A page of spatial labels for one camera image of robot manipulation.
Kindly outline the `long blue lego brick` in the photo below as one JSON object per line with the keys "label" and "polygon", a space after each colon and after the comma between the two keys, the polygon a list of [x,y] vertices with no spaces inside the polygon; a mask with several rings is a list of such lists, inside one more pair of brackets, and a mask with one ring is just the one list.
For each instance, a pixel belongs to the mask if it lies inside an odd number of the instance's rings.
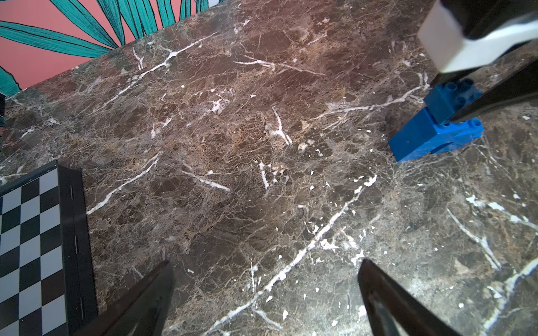
{"label": "long blue lego brick", "polygon": [[479,119],[450,121],[456,112],[480,96],[470,78],[432,88],[424,98],[425,107],[389,140],[396,161],[454,151],[480,138],[484,127]]}

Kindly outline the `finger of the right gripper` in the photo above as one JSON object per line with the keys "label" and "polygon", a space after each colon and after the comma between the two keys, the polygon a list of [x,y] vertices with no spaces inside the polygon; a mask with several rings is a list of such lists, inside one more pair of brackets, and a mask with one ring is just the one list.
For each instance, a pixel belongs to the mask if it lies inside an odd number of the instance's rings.
{"label": "finger of the right gripper", "polygon": [[537,60],[510,75],[470,104],[462,107],[449,119],[464,122],[492,113],[497,109],[537,100]]}
{"label": "finger of the right gripper", "polygon": [[459,70],[450,73],[438,73],[431,81],[430,86],[434,88],[437,85],[444,85],[449,82],[458,82],[469,74],[475,72],[475,68]]}

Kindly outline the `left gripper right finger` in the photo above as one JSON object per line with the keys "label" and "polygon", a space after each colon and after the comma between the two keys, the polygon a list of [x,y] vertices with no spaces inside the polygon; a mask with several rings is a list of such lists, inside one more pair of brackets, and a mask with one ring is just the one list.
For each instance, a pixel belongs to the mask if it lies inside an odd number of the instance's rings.
{"label": "left gripper right finger", "polygon": [[361,263],[357,275],[368,321],[374,335],[457,335],[372,260]]}

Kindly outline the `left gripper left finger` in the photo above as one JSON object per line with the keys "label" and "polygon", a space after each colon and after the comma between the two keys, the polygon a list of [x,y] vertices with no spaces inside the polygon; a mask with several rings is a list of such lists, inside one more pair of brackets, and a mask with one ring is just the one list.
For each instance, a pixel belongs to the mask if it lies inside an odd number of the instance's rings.
{"label": "left gripper left finger", "polygon": [[173,267],[159,263],[77,335],[161,335],[175,288]]}

